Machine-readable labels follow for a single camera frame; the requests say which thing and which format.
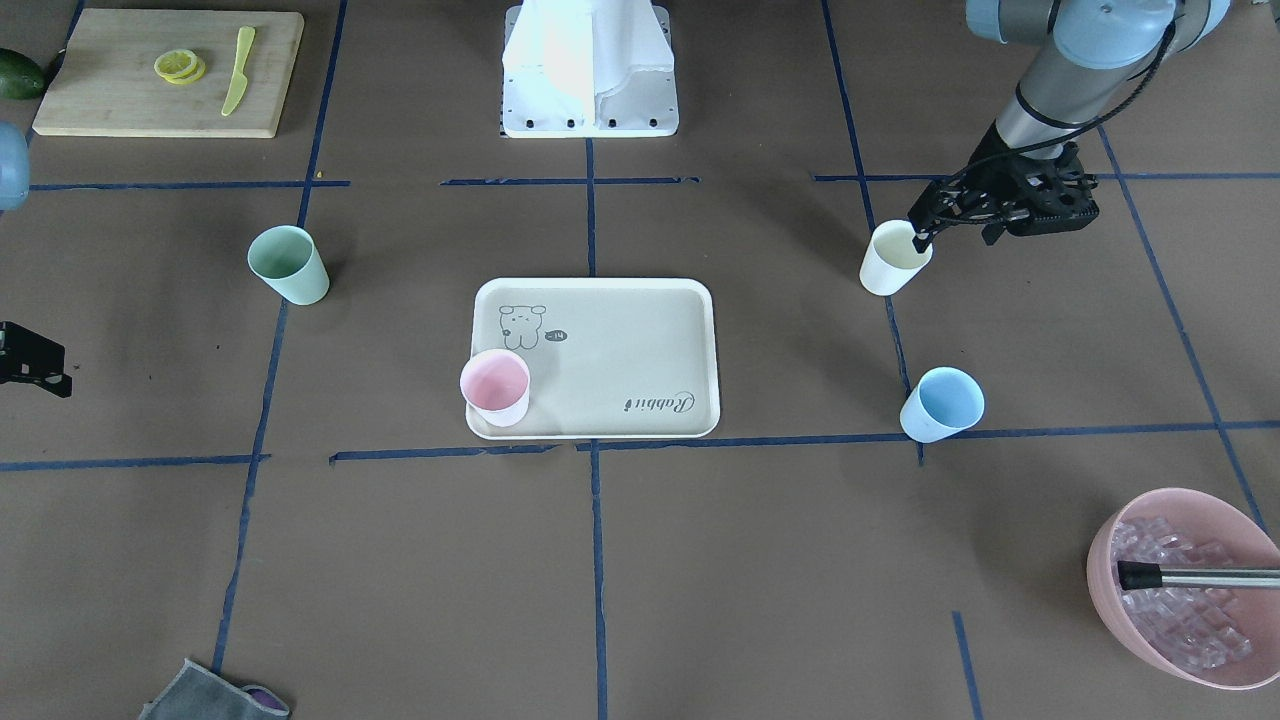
green fruit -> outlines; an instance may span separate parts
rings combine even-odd
[[[22,53],[0,47],[0,97],[29,100],[45,94],[45,72]]]

cartoon bear face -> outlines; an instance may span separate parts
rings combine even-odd
[[[502,328],[507,350],[531,350],[538,346],[538,331],[543,327],[545,305],[503,305],[498,325]]]

knife handle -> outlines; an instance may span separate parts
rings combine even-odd
[[[248,49],[253,45],[255,31],[250,26],[244,26],[236,33],[236,65],[232,68],[233,73],[244,72],[244,61],[248,60]]]

pink bowl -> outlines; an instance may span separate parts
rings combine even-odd
[[[1260,688],[1280,676],[1280,591],[1236,589],[1238,606],[1231,618],[1253,642],[1253,653],[1203,675],[1192,675],[1160,655],[1129,621],[1120,603],[1120,585],[1111,568],[1111,538],[1120,520],[1165,518],[1176,530],[1196,542],[1217,539],[1240,566],[1280,565],[1276,548],[1247,515],[1226,502],[1184,488],[1153,489],[1134,498],[1107,520],[1089,547],[1087,574],[1093,606],[1111,634],[1134,655],[1170,675],[1226,691]]]

cloth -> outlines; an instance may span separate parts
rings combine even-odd
[[[142,706],[138,720],[278,720],[289,707],[261,685],[243,689],[191,660],[155,701]]]

